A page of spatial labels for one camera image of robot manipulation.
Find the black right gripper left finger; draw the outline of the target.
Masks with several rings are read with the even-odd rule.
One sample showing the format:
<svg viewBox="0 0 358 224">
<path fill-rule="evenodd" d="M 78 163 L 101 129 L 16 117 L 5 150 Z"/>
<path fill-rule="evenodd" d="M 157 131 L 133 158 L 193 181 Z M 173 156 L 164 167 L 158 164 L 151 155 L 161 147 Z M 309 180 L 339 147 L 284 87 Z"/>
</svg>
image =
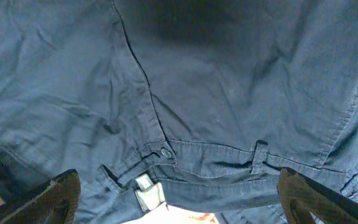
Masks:
<svg viewBox="0 0 358 224">
<path fill-rule="evenodd" d="M 81 184 L 74 169 L 0 205 L 0 224 L 72 224 Z"/>
</svg>

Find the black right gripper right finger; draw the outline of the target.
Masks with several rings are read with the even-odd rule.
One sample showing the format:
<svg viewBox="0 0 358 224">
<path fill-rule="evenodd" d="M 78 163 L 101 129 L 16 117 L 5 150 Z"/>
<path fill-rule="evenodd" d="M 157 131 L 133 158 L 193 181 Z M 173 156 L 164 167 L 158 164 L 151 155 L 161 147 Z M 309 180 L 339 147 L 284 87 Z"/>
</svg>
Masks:
<svg viewBox="0 0 358 224">
<path fill-rule="evenodd" d="M 358 224 L 358 203 L 291 168 L 280 171 L 277 192 L 288 223 Z"/>
</svg>

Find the navy blue shorts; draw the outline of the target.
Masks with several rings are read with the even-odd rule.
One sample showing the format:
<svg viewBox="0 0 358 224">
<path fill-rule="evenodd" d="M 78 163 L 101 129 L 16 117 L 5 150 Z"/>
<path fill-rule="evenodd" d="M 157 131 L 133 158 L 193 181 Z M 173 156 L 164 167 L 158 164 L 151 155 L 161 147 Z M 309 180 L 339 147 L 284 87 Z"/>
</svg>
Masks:
<svg viewBox="0 0 358 224">
<path fill-rule="evenodd" d="M 290 167 L 358 203 L 358 1 L 0 1 L 0 198 L 68 169 L 75 223 L 136 178 L 220 223 L 285 223 Z"/>
</svg>

